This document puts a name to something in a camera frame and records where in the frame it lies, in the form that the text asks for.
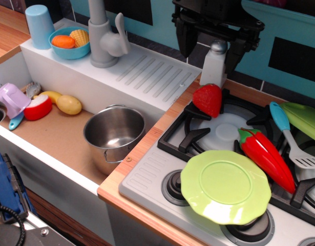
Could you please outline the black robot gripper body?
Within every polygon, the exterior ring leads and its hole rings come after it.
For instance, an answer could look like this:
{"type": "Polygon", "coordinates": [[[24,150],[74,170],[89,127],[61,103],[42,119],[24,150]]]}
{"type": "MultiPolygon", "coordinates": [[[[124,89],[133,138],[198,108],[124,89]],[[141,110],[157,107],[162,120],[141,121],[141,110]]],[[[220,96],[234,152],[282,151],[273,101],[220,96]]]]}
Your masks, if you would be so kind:
{"type": "Polygon", "coordinates": [[[228,42],[243,40],[250,50],[257,49],[264,24],[246,12],[241,1],[172,1],[175,11],[172,22],[179,17],[195,26],[198,32],[228,42]]]}

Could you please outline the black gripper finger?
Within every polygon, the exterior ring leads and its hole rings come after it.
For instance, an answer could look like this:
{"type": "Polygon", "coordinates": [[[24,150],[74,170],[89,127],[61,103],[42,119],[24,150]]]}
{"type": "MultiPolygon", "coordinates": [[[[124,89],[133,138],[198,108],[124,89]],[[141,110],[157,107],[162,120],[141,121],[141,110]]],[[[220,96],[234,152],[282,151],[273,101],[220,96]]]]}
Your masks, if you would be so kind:
{"type": "Polygon", "coordinates": [[[180,53],[188,58],[196,46],[198,31],[194,25],[178,17],[176,19],[176,36],[180,53]]]}
{"type": "Polygon", "coordinates": [[[225,59],[225,73],[231,74],[246,52],[250,51],[250,46],[244,43],[231,42],[225,59]]]}

